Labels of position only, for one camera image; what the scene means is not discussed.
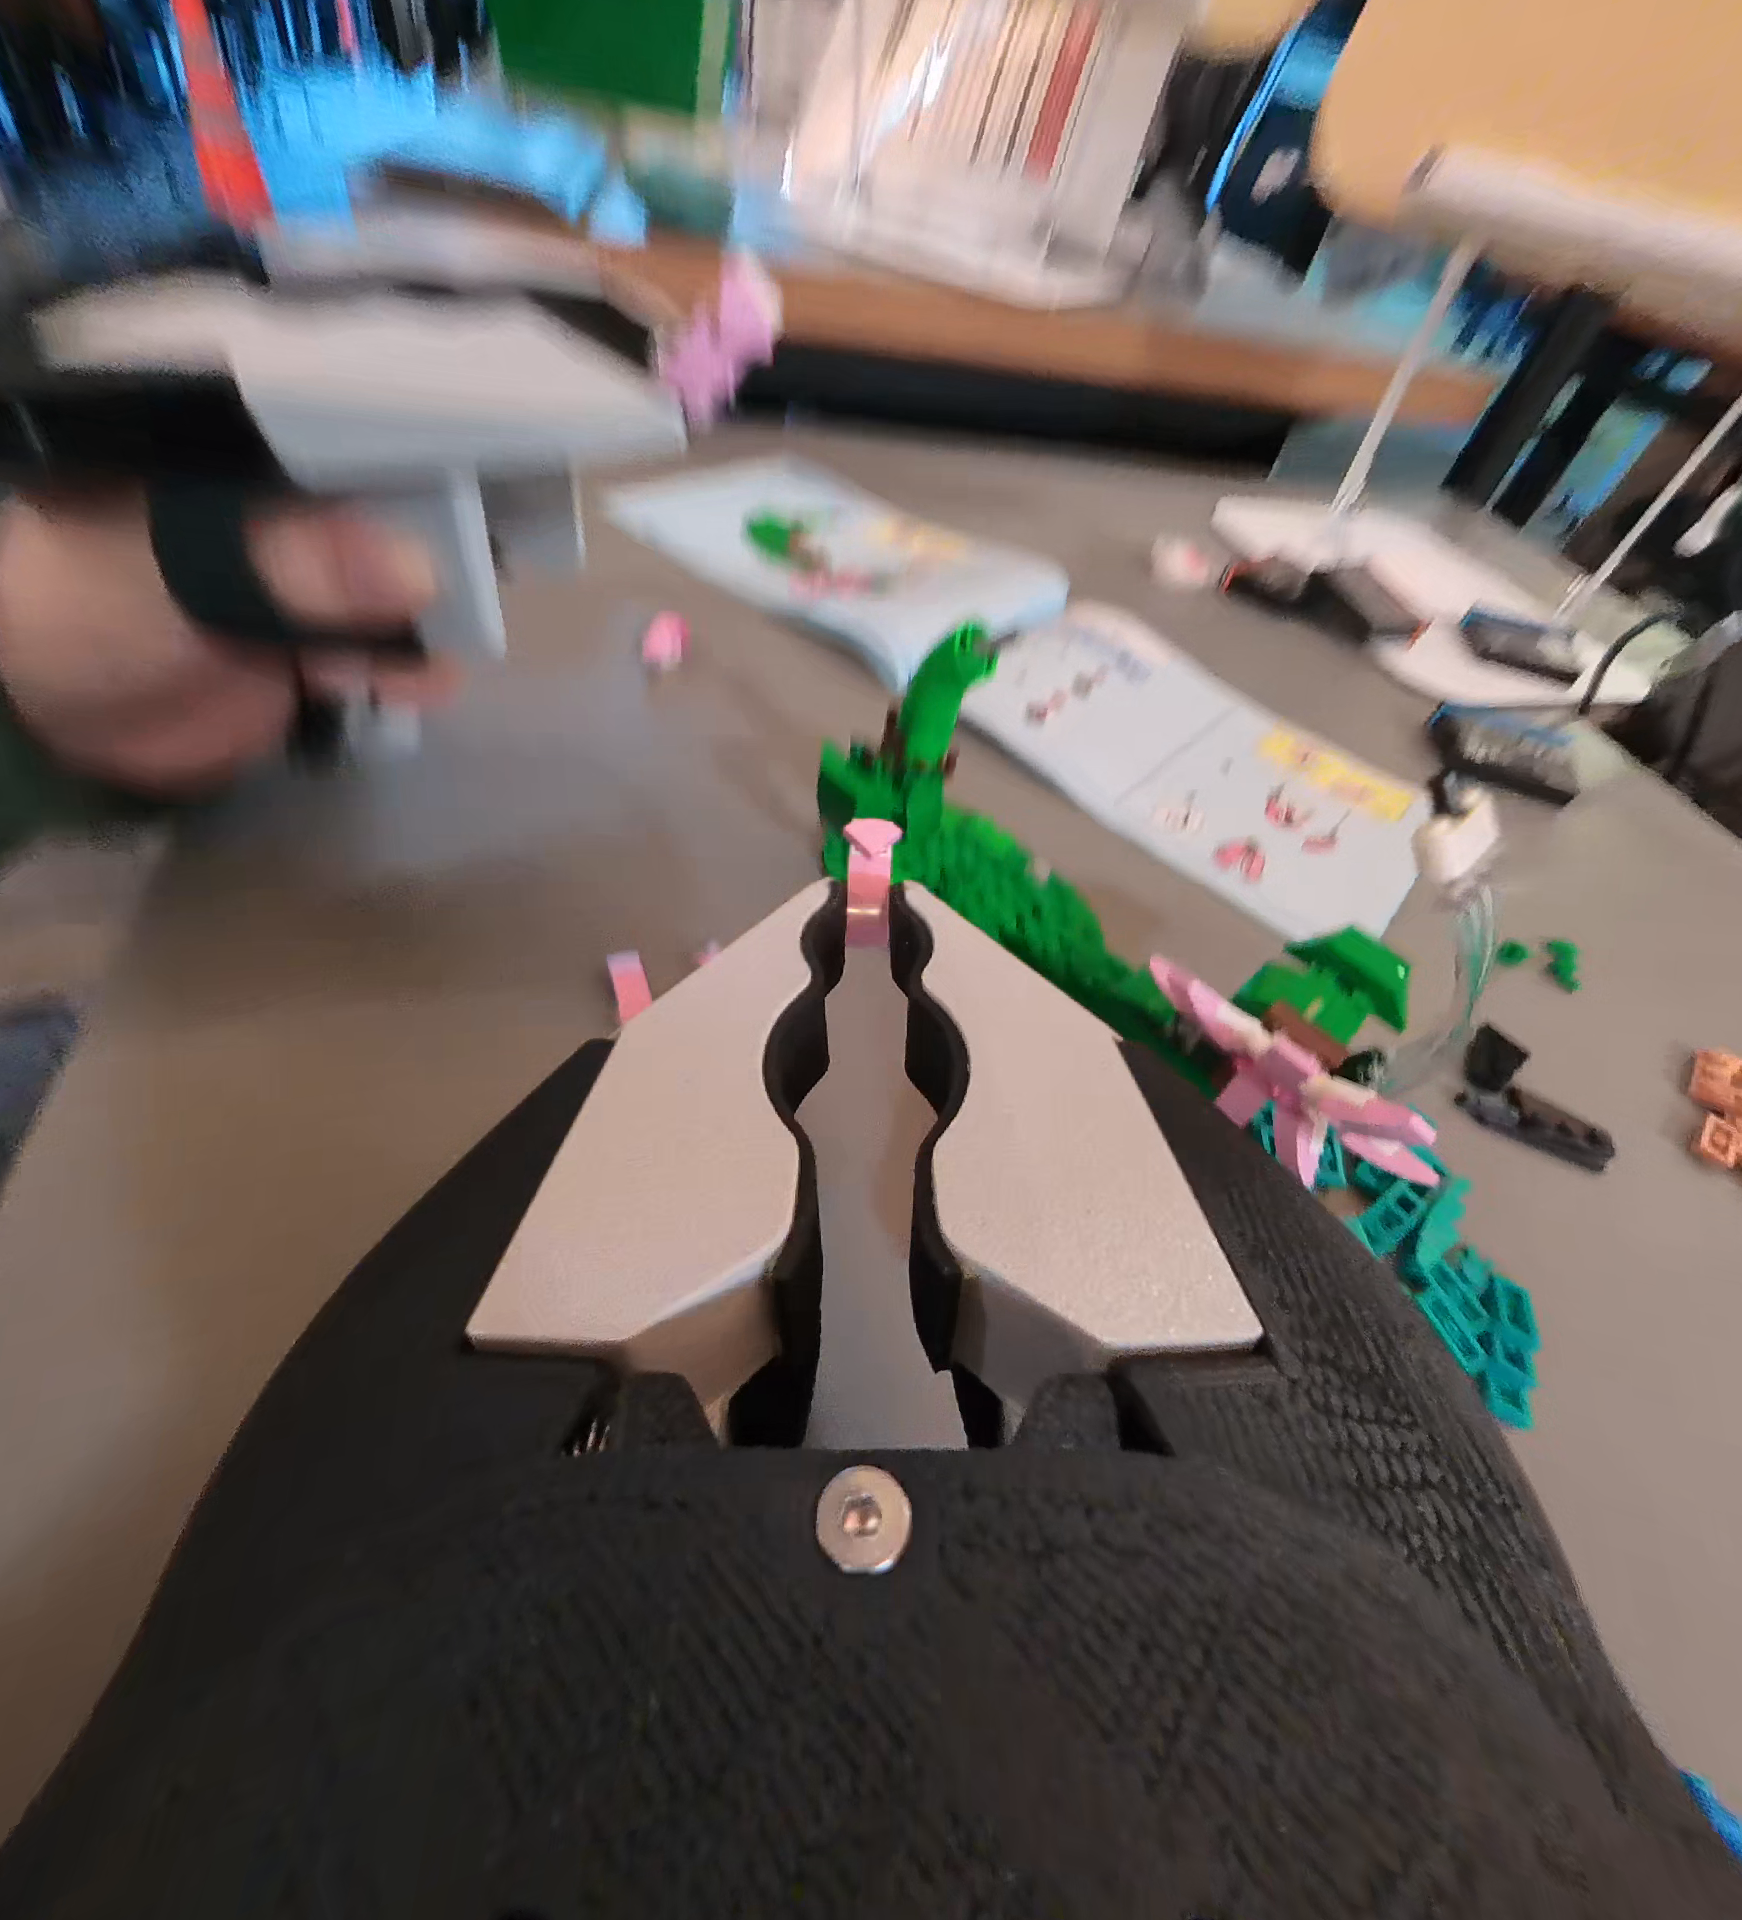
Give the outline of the lego instruction booklet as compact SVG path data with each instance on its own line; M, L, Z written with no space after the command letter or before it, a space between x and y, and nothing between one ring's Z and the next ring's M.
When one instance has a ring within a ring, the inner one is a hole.
M962 728L1283 939L1380 938L1415 885L1419 788L1257 706L1134 616L1069 599L1049 557L784 455L623 484L603 512L840 643L896 695L935 643L977 625L995 666L964 693Z

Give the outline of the wooden board stand white base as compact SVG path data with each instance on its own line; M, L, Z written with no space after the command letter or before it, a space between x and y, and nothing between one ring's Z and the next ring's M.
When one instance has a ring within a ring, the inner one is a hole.
M1231 493L1213 534L1242 559L1312 574L1364 566L1423 628L1364 651L1434 703L1631 706L1650 684L1598 667L1581 611L1742 420L1742 392L1551 611L1419 515L1366 505L1377 449L1464 274L1488 261L1668 323L1695 352L1742 352L1742 1L1366 3L1318 108L1312 159L1329 210L1448 246L1419 317L1329 501ZM1460 618L1493 610L1570 629L1571 684L1475 658Z

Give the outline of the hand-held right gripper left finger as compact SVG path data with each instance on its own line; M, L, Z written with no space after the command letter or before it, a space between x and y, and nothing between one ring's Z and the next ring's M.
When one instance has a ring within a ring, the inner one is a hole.
M823 1294L815 1154L834 885L627 1020L478 1297L479 1352L674 1375L729 1443L801 1443Z

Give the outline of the long black lego piece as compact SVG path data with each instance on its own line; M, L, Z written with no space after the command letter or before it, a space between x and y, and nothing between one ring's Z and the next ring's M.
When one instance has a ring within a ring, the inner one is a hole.
M1486 1132L1548 1160L1604 1174L1616 1157L1616 1142L1605 1128L1516 1082L1504 1088L1464 1085L1453 1103Z

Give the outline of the green lego leaf assembly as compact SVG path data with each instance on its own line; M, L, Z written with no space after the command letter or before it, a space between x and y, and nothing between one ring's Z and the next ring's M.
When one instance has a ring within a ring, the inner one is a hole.
M1402 1035L1409 1023L1412 961L1357 926L1289 939L1231 993L1243 1014L1272 1023L1289 1016L1352 1046L1372 1023Z

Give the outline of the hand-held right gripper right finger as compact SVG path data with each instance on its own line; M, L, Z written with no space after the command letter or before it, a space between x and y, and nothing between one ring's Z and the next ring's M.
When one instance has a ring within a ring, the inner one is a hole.
M1121 1039L915 880L897 888L912 1164L908 1294L965 1438L1052 1380L1231 1363L1265 1329Z

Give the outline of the wooden edged desk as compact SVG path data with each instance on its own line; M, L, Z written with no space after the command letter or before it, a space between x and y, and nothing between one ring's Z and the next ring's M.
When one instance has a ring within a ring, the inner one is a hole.
M1370 415L1415 290L1323 303L1256 250L1215 247L1197 299L1036 310L818 259L782 297L739 420L846 420L1268 471L1291 427Z

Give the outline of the pink lego petal piece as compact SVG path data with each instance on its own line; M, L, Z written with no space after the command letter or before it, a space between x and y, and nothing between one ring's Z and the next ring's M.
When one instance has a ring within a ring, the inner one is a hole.
M726 251L714 290L660 335L654 357L656 377L679 404L688 430L712 425L733 407L744 380L773 359L784 323L784 293L761 261Z

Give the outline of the green lego plant build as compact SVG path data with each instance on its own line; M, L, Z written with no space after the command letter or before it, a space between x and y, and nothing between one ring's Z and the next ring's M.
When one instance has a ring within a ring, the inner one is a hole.
M1215 1057L1156 979L1110 947L1084 894L1041 869L1006 827L947 798L964 698L995 666L985 628L962 624L915 666L877 740L822 745L813 789L822 874L846 880L851 822L896 825L896 882L921 883L1123 1042L1146 1046L1197 1091L1213 1094Z

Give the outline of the pink lego flower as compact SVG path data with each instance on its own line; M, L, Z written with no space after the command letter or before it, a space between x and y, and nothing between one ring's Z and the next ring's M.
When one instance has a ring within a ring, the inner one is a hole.
M1246 1128L1268 1109L1272 1154L1306 1189L1315 1189L1328 1140L1338 1140L1343 1155L1396 1182L1413 1187L1442 1182L1429 1157L1431 1119L1326 1069L1289 1034L1243 1011L1172 957L1154 954L1146 972L1170 1007L1229 1063L1215 1096L1218 1113Z

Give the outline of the person's left hand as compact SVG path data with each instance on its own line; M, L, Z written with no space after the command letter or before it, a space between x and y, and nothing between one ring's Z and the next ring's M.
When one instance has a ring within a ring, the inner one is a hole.
M259 582L296 618L383 636L434 591L422 542L343 507L252 519ZM218 791L284 753L304 693L423 709L450 658L312 651L294 666L198 625L167 593L139 491L0 503L0 686L58 766L148 800Z

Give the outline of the pile of teal lego bricks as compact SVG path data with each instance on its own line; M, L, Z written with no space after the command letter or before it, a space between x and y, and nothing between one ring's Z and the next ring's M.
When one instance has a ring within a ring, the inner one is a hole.
M1492 1418L1527 1430L1542 1347L1532 1295L1465 1240L1472 1182L1438 1149L1423 1160L1436 1169L1431 1186L1350 1154L1329 1129L1312 1192L1343 1201L1338 1222L1392 1271Z

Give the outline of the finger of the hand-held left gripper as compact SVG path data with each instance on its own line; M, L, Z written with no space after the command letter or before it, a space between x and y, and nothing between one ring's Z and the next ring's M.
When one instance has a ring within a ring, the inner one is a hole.
M294 227L259 246L255 348L361 372L654 377L657 317L596 251L466 224Z
M98 290L37 316L71 372L218 372L284 476L428 539L422 645L505 653L488 489L550 482L572 553L574 471L665 458L688 439L657 377L523 295L382 290Z

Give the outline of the green box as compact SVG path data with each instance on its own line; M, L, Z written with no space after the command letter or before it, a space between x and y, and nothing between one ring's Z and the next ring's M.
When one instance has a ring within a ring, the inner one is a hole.
M521 89L704 118L722 108L736 1L486 1L500 68Z

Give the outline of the narrow pink lego piece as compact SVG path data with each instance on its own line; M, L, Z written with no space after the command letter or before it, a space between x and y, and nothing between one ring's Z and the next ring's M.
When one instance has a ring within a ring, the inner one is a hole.
M844 935L847 947L886 947L894 888L894 853L904 827L886 817L858 816L841 827Z

